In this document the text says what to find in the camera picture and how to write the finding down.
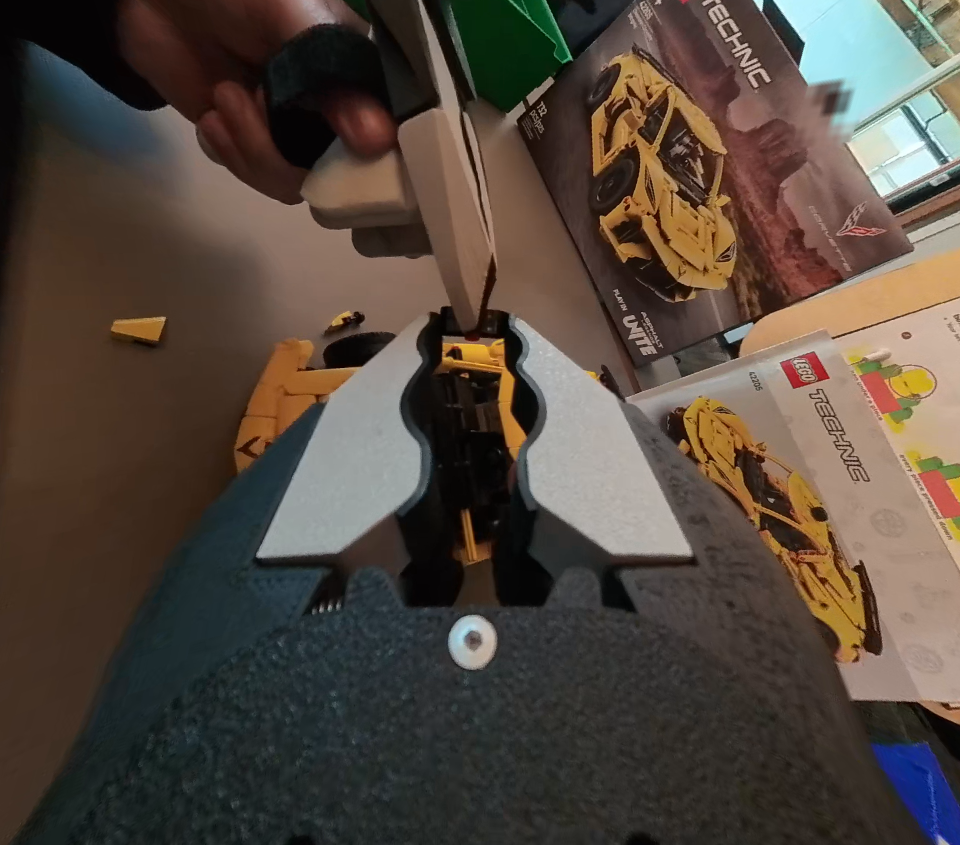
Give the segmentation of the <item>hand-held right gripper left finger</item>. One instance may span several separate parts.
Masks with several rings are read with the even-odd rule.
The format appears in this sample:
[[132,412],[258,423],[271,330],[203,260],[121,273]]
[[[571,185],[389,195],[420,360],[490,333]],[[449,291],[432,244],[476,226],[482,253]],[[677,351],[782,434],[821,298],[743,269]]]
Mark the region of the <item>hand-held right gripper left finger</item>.
[[442,353],[420,316],[330,395],[256,553],[265,567],[375,567],[411,605],[450,605],[450,533],[419,423]]

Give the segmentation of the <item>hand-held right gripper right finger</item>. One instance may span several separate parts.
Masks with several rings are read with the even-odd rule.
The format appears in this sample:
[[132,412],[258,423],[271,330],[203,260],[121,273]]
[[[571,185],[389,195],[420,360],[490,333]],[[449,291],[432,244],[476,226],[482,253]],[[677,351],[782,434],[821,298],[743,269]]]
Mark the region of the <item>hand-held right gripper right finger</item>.
[[604,587],[622,570],[692,565],[627,404],[518,316],[506,319],[503,347],[518,448],[495,540],[498,602],[539,607],[570,569]]

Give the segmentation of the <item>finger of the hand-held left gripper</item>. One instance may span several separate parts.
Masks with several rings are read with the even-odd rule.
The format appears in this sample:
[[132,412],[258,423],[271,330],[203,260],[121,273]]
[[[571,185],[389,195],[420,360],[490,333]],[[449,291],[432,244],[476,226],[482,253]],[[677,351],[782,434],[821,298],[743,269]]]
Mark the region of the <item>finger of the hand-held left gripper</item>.
[[398,128],[399,148],[443,287],[462,330],[479,329],[496,283],[479,209],[464,107],[435,24],[415,0],[437,104]]
[[497,247],[494,215],[491,206],[482,146],[474,125],[473,112],[475,111],[476,108],[466,108],[463,111],[463,136],[475,176],[479,210],[484,224],[486,242],[490,251],[491,260],[495,263],[497,260]]

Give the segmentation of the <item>yellow toy brick car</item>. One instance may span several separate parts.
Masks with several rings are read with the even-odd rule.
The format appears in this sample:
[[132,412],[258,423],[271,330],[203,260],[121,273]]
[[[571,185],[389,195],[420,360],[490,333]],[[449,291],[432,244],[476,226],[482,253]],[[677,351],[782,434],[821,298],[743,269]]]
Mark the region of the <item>yellow toy brick car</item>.
[[[395,335],[356,326],[328,338],[318,369],[310,365],[312,342],[290,338],[274,346],[238,427],[237,472],[250,467],[309,407],[326,404]],[[476,344],[444,337],[431,377],[426,433],[437,459],[442,521],[465,567],[493,557],[509,510],[508,479],[526,437],[512,411],[514,390],[502,337],[485,336]]]

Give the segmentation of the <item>car picture instruction booklet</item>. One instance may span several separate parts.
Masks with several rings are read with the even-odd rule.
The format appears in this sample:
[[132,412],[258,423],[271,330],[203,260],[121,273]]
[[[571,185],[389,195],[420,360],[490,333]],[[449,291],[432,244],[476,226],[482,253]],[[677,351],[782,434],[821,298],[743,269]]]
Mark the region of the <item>car picture instruction booklet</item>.
[[751,521],[852,699],[958,704],[958,566],[827,332],[629,402]]

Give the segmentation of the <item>small yellow cone piece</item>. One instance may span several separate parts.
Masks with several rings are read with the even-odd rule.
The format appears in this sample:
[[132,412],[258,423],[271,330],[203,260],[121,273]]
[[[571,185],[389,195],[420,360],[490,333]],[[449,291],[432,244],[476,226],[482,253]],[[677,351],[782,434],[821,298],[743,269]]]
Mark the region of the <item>small yellow cone piece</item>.
[[119,342],[157,347],[162,343],[166,324],[166,316],[115,319],[109,336]]

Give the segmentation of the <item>instruction sheet on cardboard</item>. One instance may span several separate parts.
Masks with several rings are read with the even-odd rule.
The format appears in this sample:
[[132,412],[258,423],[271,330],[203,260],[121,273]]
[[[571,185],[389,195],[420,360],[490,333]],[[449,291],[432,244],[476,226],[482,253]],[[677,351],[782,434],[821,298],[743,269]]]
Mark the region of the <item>instruction sheet on cardboard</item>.
[[761,319],[739,356],[827,332],[939,529],[959,552],[959,251]]

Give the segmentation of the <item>dark toy car box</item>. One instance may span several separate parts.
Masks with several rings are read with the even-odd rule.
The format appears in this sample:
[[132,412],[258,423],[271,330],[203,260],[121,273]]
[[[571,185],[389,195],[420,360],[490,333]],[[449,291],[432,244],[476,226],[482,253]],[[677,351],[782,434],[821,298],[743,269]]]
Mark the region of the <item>dark toy car box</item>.
[[631,364],[912,251],[754,0],[632,0],[517,125]]

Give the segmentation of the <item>black monitor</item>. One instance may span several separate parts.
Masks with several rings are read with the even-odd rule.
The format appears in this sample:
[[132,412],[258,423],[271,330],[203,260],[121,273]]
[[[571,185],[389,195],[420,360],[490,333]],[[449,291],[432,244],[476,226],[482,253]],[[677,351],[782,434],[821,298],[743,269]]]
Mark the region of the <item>black monitor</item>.
[[775,0],[762,0],[761,12],[793,64],[799,68],[806,48],[805,40]]

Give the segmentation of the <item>blue plastic bin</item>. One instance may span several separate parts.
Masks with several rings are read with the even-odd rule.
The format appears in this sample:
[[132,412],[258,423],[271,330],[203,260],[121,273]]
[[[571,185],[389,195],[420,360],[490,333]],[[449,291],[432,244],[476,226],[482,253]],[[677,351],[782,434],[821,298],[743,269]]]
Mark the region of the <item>blue plastic bin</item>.
[[958,797],[930,744],[870,744],[884,773],[928,839],[937,844],[958,844]]

